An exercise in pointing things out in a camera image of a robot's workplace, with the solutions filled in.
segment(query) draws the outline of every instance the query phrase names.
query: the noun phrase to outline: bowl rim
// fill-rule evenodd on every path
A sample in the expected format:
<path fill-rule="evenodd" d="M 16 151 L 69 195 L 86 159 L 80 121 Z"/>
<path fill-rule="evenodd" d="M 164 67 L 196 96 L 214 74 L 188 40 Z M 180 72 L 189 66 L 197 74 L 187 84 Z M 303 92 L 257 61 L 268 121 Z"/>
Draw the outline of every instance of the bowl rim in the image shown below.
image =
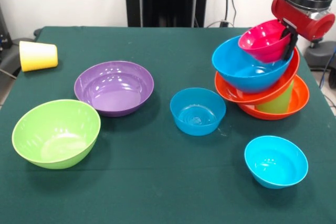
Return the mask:
<path fill-rule="evenodd" d="M 267 101 L 270 101 L 272 100 L 273 98 L 277 97 L 277 94 L 279 93 L 279 90 L 285 90 L 286 88 L 285 87 L 288 87 L 290 82 L 293 80 L 293 78 L 295 77 L 295 75 L 297 74 L 298 72 L 298 69 L 299 69 L 299 66 L 300 66 L 300 52 L 299 50 L 297 49 L 297 47 L 294 48 L 294 52 L 295 54 L 297 55 L 296 58 L 298 60 L 296 66 L 295 66 L 295 69 L 294 71 L 292 72 L 292 75 L 291 75 L 291 78 L 289 78 L 285 84 L 283 84 L 280 88 L 278 88 L 278 90 L 275 90 L 273 91 L 272 93 L 267 93 L 265 94 L 262 98 L 248 98 L 248 100 L 244 99 L 244 100 L 236 100 L 236 99 L 232 99 L 232 98 L 229 98 L 228 96 L 224 95 L 224 93 L 222 91 L 219 90 L 218 88 L 218 85 L 217 85 L 217 78 L 222 78 L 222 81 L 224 81 L 225 83 L 225 86 L 229 85 L 231 86 L 233 89 L 235 90 L 238 90 L 237 88 L 233 87 L 231 84 L 229 84 L 227 81 L 224 80 L 224 78 L 220 75 L 220 73 L 217 71 L 215 73 L 215 78 L 214 78 L 214 81 L 215 81 L 215 87 L 216 87 L 216 91 L 218 92 L 218 94 L 223 97 L 225 100 L 227 101 L 230 101 L 230 102 L 235 102 L 235 103 L 239 103 L 239 104 L 245 104 L 245 105 L 249 105 L 249 104 L 259 104 L 259 103 L 263 103 L 263 102 L 267 102 Z"/>
<path fill-rule="evenodd" d="M 86 146 L 86 148 L 82 149 L 80 152 L 78 152 L 76 155 L 73 155 L 72 157 L 68 157 L 68 158 L 63 158 L 63 159 L 56 159 L 54 161 L 48 161 L 48 162 L 44 162 L 44 161 L 41 161 L 41 160 L 36 160 L 36 159 L 32 159 L 32 158 L 29 158 L 29 157 L 26 157 L 25 155 L 23 155 L 17 148 L 16 148 L 16 145 L 14 143 L 14 133 L 16 132 L 16 129 L 17 127 L 19 126 L 19 123 L 32 111 L 38 109 L 39 107 L 42 107 L 42 106 L 46 106 L 47 104 L 50 104 L 50 103 L 59 103 L 59 102 L 74 102 L 74 103 L 81 103 L 81 104 L 84 104 L 85 106 L 87 106 L 88 108 L 90 108 L 90 110 L 92 110 L 92 112 L 94 113 L 94 115 L 96 115 L 97 119 L 98 119 L 98 128 L 97 128 L 97 132 L 95 134 L 95 137 L 92 138 L 92 140 L 89 142 L 89 144 Z M 100 127 L 101 127 L 101 120 L 100 120 L 100 116 L 98 114 L 98 112 L 92 107 L 90 106 L 89 104 L 85 103 L 85 102 L 82 102 L 82 101 L 78 101 L 78 100 L 74 100 L 74 99 L 59 99 L 59 100 L 53 100 L 53 101 L 49 101 L 49 102 L 45 102 L 45 103 L 42 103 L 32 109 L 30 109 L 28 112 L 26 112 L 23 116 L 21 116 L 21 118 L 17 121 L 17 123 L 15 124 L 14 126 L 14 129 L 12 131 L 12 145 L 13 145 L 13 148 L 14 150 L 16 151 L 16 153 L 18 155 L 20 155 L 21 157 L 23 157 L 24 159 L 30 161 L 30 162 L 33 162 L 33 163 L 39 163 L 39 164 L 55 164 L 55 163 L 60 163 L 60 162 L 64 162 L 64 161 L 67 161 L 67 160 L 70 160 L 72 158 L 74 158 L 75 156 L 77 156 L 78 154 L 82 153 L 84 150 L 86 150 L 87 148 L 89 148 L 97 139 L 98 135 L 99 135 L 99 132 L 100 132 Z"/>
<path fill-rule="evenodd" d="M 180 92 L 182 92 L 182 91 L 186 91 L 186 90 L 195 90 L 195 89 L 199 89 L 199 90 L 207 91 L 208 93 L 212 93 L 212 94 L 214 94 L 214 95 L 216 95 L 217 97 L 220 98 L 220 100 L 223 102 L 223 105 L 224 105 L 224 112 L 223 112 L 223 114 L 221 115 L 220 119 L 218 119 L 215 123 L 221 122 L 221 120 L 224 118 L 224 116 L 225 116 L 225 114 L 226 114 L 226 103 L 225 103 L 224 99 L 223 99 L 219 94 L 217 94 L 216 92 L 214 92 L 214 91 L 212 91 L 212 90 L 210 90 L 210 89 L 206 89 L 206 88 L 197 88 L 197 87 L 193 87 L 193 88 L 191 87 L 191 88 L 181 89 L 180 91 L 176 92 L 176 93 L 173 95 L 173 97 L 172 97 L 171 100 L 170 100 L 170 104 L 169 104 L 170 111 L 171 111 L 173 117 L 174 117 L 176 120 L 178 120 L 179 122 L 186 124 L 185 122 L 183 122 L 182 120 L 180 120 L 180 119 L 175 115 L 175 113 L 173 112 L 173 109 L 172 109 L 172 101 L 174 100 L 174 98 L 176 97 L 176 95 L 178 95 Z M 189 124 L 188 124 L 188 125 L 189 125 L 189 126 L 193 126 L 193 127 L 207 127 L 207 126 L 209 126 L 209 125 L 213 125 L 213 124 L 215 124 L 215 123 L 206 124 L 206 125 L 189 125 Z"/>
<path fill-rule="evenodd" d="M 300 110 L 302 110 L 306 105 L 307 103 L 309 102 L 309 98 L 310 98 L 310 92 L 309 92 L 309 88 L 307 86 L 307 84 L 304 82 L 304 80 L 298 75 L 296 74 L 293 78 L 293 81 L 294 82 L 300 82 L 300 84 L 305 88 L 306 92 L 307 92 L 307 96 L 304 98 L 304 102 L 301 106 L 297 106 L 294 110 L 291 110 L 291 111 L 287 111 L 285 113 L 278 113 L 278 114 L 274 114 L 274 113 L 269 113 L 269 112 L 263 112 L 263 111 L 259 111 L 255 108 L 255 105 L 258 105 L 258 104 L 238 104 L 238 106 L 240 108 L 244 108 L 250 112 L 254 112 L 254 114 L 258 114 L 260 117 L 268 117 L 268 116 L 276 116 L 276 117 L 281 117 L 281 118 L 286 118 L 288 116 L 291 116 L 291 115 L 294 115 L 296 113 L 298 113 Z"/>
<path fill-rule="evenodd" d="M 247 158 L 246 158 L 246 152 L 247 152 L 247 149 L 248 149 L 249 145 L 250 145 L 253 141 L 257 140 L 257 139 L 260 139 L 260 138 L 266 138 L 266 137 L 276 138 L 276 139 L 278 139 L 278 140 L 288 142 L 290 145 L 294 146 L 294 148 L 296 148 L 296 149 L 302 154 L 302 157 L 303 157 L 303 159 L 304 159 L 304 162 L 305 162 L 305 164 L 307 165 L 307 169 L 306 169 L 305 174 L 303 175 L 302 178 L 300 178 L 300 179 L 297 180 L 296 182 L 294 182 L 294 183 L 290 183 L 290 184 L 277 184 L 277 183 L 270 182 L 270 181 L 268 181 L 268 180 L 266 180 L 266 179 L 260 177 L 259 175 L 257 175 L 257 174 L 250 168 L 250 166 L 248 165 L 248 162 L 247 162 Z M 270 185 L 279 186 L 279 187 L 288 187 L 288 186 L 293 186 L 293 185 L 296 185 L 296 184 L 300 183 L 300 182 L 306 177 L 306 175 L 308 174 L 308 169 L 309 169 L 308 160 L 307 160 L 307 157 L 305 156 L 304 152 L 303 152 L 303 151 L 302 151 L 296 144 L 294 144 L 293 142 L 291 142 L 291 141 L 289 141 L 289 140 L 287 140 L 287 139 L 285 139 L 285 138 L 283 138 L 283 137 L 280 137 L 280 136 L 264 135 L 264 136 L 259 136 L 259 137 L 256 137 L 256 138 L 252 139 L 250 142 L 248 142 L 248 144 L 247 144 L 246 147 L 245 147 L 245 151 L 244 151 L 244 159 L 245 159 L 245 163 L 246 163 L 248 169 L 250 170 L 250 172 L 251 172 L 254 176 L 256 176 L 257 178 L 259 178 L 259 179 L 262 180 L 262 181 L 267 182 L 267 183 L 270 184 Z"/>
<path fill-rule="evenodd" d="M 256 26 L 254 26 L 254 27 L 248 29 L 246 32 L 244 32 L 244 33 L 241 35 L 241 37 L 240 37 L 240 39 L 239 39 L 239 41 L 238 41 L 238 46 L 239 46 L 241 49 L 243 49 L 243 47 L 241 46 L 242 42 L 241 42 L 240 40 L 241 40 L 241 38 L 242 38 L 244 35 L 246 35 L 248 32 L 251 32 L 251 30 L 258 28 L 258 27 L 260 27 L 261 25 L 265 25 L 265 24 L 267 24 L 267 23 L 275 23 L 275 21 L 277 21 L 278 23 L 280 23 L 277 19 L 272 19 L 272 20 L 269 20 L 269 21 L 260 23 L 260 24 L 258 24 L 258 25 L 256 25 Z M 279 41 L 284 41 L 285 39 L 287 39 L 287 37 L 290 37 L 290 34 L 284 36 L 284 38 L 280 39 Z M 263 49 L 265 49 L 266 47 L 272 46 L 272 45 L 274 45 L 274 44 L 275 44 L 275 43 L 272 43 L 271 45 L 263 46 L 263 47 L 257 47 L 257 48 L 244 48 L 244 50 L 249 51 L 249 52 L 254 52 L 254 51 L 257 51 L 257 50 L 263 50 Z"/>
<path fill-rule="evenodd" d="M 92 69 L 92 68 L 95 68 L 95 67 L 97 67 L 97 66 L 99 66 L 99 65 L 103 65 L 103 64 L 107 64 L 107 63 L 114 63 L 114 62 L 118 62 L 118 63 L 128 63 L 128 64 L 135 65 L 135 66 L 140 67 L 141 69 L 143 69 L 143 70 L 150 76 L 150 78 L 151 78 L 151 86 L 152 86 L 152 88 L 151 88 L 150 92 L 148 93 L 148 95 L 146 96 L 146 98 L 145 98 L 141 103 L 139 103 L 139 104 L 137 104 L 136 106 L 133 106 L 133 107 L 131 107 L 131 108 L 125 109 L 125 110 L 101 110 L 101 109 L 96 109 L 96 108 L 93 106 L 93 104 L 89 104 L 89 105 L 92 106 L 92 107 L 94 107 L 95 110 L 101 111 L 102 113 L 120 113 L 120 112 L 124 112 L 124 111 L 128 111 L 128 110 L 132 110 L 132 109 L 134 109 L 134 108 L 137 108 L 137 107 L 141 106 L 145 101 L 148 100 L 148 98 L 152 95 L 152 93 L 153 93 L 153 91 L 154 91 L 154 78 L 153 78 L 153 76 L 151 75 L 151 73 L 150 73 L 146 68 L 144 68 L 143 66 L 141 66 L 141 65 L 139 65 L 139 64 L 137 64 L 137 63 L 134 63 L 134 62 L 132 62 L 132 61 L 126 61 L 126 60 L 111 60 L 111 61 L 105 61 L 105 62 L 101 62 L 101 63 L 96 64 L 96 65 L 93 65 L 93 66 L 89 67 L 88 69 L 84 70 L 84 71 L 77 77 L 77 79 L 75 80 L 75 84 L 73 85 L 73 88 L 74 88 L 73 90 L 74 90 L 74 93 L 75 93 L 76 98 L 77 98 L 79 101 L 82 101 L 82 102 L 88 104 L 86 101 L 81 100 L 81 99 L 78 97 L 78 94 L 77 94 L 77 92 L 76 92 L 76 83 L 79 81 L 79 78 L 80 78 L 85 72 L 89 71 L 89 70 Z"/>
<path fill-rule="evenodd" d="M 253 76 L 236 76 L 236 75 L 232 75 L 232 74 L 227 74 L 227 73 L 220 72 L 219 69 L 216 67 L 216 64 L 214 64 L 214 56 L 215 56 L 217 50 L 218 50 L 223 44 L 225 44 L 225 43 L 227 43 L 227 42 L 229 42 L 229 41 L 231 41 L 231 40 L 237 39 L 237 38 L 239 38 L 239 37 L 241 37 L 241 35 L 236 36 L 236 37 L 233 37 L 233 38 L 228 39 L 227 41 L 221 43 L 221 44 L 215 49 L 215 51 L 213 52 L 213 54 L 212 54 L 212 59 L 211 59 L 211 61 L 212 61 L 212 65 L 214 66 L 214 68 L 216 69 L 216 71 L 217 71 L 220 75 L 224 75 L 224 76 L 232 77 L 232 78 L 236 78 L 236 79 L 246 79 L 246 78 L 260 78 L 260 77 L 265 77 L 265 76 L 268 76 L 269 74 L 273 74 L 273 73 L 275 73 L 276 71 L 282 71 L 283 68 L 287 69 L 288 66 L 289 66 L 289 64 L 290 64 L 290 62 L 291 62 L 291 60 L 293 59 L 293 56 L 294 56 L 294 50 L 293 50 L 291 56 L 289 57 L 289 59 L 288 59 L 286 62 L 284 62 L 284 64 L 281 65 L 279 68 L 274 69 L 274 70 L 272 70 L 271 72 L 261 73 L 261 74 L 257 74 L 257 75 L 253 75 Z M 256 58 L 254 58 L 253 56 L 251 56 L 251 57 L 252 57 L 253 59 L 255 59 L 256 61 L 261 62 L 263 65 L 270 65 L 270 64 L 274 63 L 274 62 L 263 63 L 262 61 L 257 60 Z"/>

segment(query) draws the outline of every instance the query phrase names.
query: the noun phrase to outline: orange bowl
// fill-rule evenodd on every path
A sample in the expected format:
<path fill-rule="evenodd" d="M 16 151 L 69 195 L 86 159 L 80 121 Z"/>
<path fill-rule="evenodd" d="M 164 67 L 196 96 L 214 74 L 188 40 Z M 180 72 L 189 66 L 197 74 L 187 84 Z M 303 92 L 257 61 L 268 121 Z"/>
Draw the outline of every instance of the orange bowl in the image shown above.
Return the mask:
<path fill-rule="evenodd" d="M 238 104 L 247 114 L 262 120 L 280 120 L 300 111 L 309 100 L 309 89 L 305 82 L 296 75 L 294 77 L 293 91 L 289 102 L 289 108 L 283 114 L 271 114 L 256 110 L 254 105 Z"/>
<path fill-rule="evenodd" d="M 294 54 L 291 62 L 285 73 L 281 78 L 268 90 L 261 93 L 244 93 L 240 90 L 237 90 L 226 82 L 218 72 L 215 75 L 215 86 L 217 92 L 225 99 L 231 102 L 239 104 L 249 104 L 256 105 L 265 102 L 269 102 L 282 94 L 290 85 L 294 76 L 296 75 L 299 69 L 300 63 L 300 54 L 297 48 L 294 49 Z"/>

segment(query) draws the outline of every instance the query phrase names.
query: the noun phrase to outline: green tablecloth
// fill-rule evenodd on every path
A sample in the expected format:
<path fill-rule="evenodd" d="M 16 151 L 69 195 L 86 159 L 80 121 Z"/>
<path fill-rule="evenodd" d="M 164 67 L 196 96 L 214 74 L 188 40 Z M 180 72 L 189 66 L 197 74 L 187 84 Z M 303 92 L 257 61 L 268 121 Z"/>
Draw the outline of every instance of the green tablecloth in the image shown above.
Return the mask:
<path fill-rule="evenodd" d="M 261 121 L 227 103 L 213 134 L 191 137 L 172 120 L 180 89 L 214 89 L 214 49 L 244 29 L 46 27 L 38 39 L 58 46 L 59 66 L 21 73 L 0 110 L 0 223 L 336 223 L 336 124 L 304 60 L 299 75 L 310 101 L 281 121 Z M 91 153 L 67 170 L 47 170 L 18 156 L 11 133 L 33 107 L 75 99 L 85 69 L 130 60 L 153 75 L 147 103 L 123 118 L 102 118 Z M 309 172 L 299 185 L 269 190 L 244 162 L 254 137 L 296 143 Z"/>

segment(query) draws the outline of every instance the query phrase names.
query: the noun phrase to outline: bowl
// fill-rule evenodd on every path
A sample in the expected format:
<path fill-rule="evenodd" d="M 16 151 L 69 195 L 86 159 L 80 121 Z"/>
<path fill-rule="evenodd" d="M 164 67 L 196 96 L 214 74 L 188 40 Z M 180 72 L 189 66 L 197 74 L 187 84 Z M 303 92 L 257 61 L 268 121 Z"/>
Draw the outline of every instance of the bowl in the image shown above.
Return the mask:
<path fill-rule="evenodd" d="M 276 83 L 286 71 L 287 61 L 262 63 L 238 47 L 240 36 L 221 44 L 212 56 L 212 63 L 225 81 L 246 93 L 260 93 Z"/>
<path fill-rule="evenodd" d="M 294 143 L 277 136 L 260 136 L 245 148 L 245 162 L 253 177 L 269 189 L 282 189 L 301 182 L 308 161 Z"/>
<path fill-rule="evenodd" d="M 266 113 L 256 109 L 255 105 L 238 104 L 238 106 L 247 114 L 262 120 L 280 120 L 302 110 L 309 101 L 309 89 L 305 82 L 299 77 L 295 76 L 293 83 L 293 90 L 289 101 L 288 110 L 285 113 L 273 114 Z"/>
<path fill-rule="evenodd" d="M 217 129 L 226 112 L 224 100 L 203 88 L 188 88 L 176 93 L 170 109 L 176 126 L 186 134 L 203 136 Z"/>
<path fill-rule="evenodd" d="M 270 20 L 246 31 L 239 39 L 239 47 L 264 63 L 281 59 L 290 42 L 290 34 L 280 39 L 285 26 L 279 21 Z"/>
<path fill-rule="evenodd" d="M 136 111 L 152 94 L 154 80 L 142 66 L 109 61 L 84 71 L 75 82 L 78 100 L 104 116 L 124 116 Z"/>
<path fill-rule="evenodd" d="M 283 93 L 290 85 L 295 74 L 299 69 L 300 55 L 299 51 L 295 48 L 293 58 L 289 66 L 280 79 L 269 89 L 264 92 L 251 94 L 241 92 L 235 87 L 226 82 L 223 77 L 217 72 L 215 75 L 215 86 L 217 92 L 225 99 L 238 104 L 261 104 L 271 101 L 272 99 Z"/>
<path fill-rule="evenodd" d="M 94 146 L 100 118 L 90 105 L 56 100 L 28 111 L 12 133 L 15 151 L 27 161 L 48 169 L 64 169 L 80 162 Z"/>

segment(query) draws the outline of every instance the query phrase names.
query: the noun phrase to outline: light blue bowl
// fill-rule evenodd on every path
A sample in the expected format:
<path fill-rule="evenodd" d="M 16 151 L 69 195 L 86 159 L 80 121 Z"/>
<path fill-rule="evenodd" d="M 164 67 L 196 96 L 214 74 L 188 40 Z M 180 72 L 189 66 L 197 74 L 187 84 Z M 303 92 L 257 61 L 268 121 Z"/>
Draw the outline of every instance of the light blue bowl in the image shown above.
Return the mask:
<path fill-rule="evenodd" d="M 260 136 L 245 148 L 245 162 L 262 186 L 281 189 L 301 182 L 308 172 L 302 150 L 277 136 Z"/>
<path fill-rule="evenodd" d="M 287 61 L 263 63 L 238 46 L 240 36 L 221 44 L 212 56 L 212 64 L 220 75 L 236 89 L 246 93 L 259 93 L 271 87 L 288 68 Z"/>
<path fill-rule="evenodd" d="M 189 88 L 173 96 L 170 110 L 181 131 L 203 136 L 217 129 L 225 115 L 226 105 L 222 97 L 211 90 Z"/>

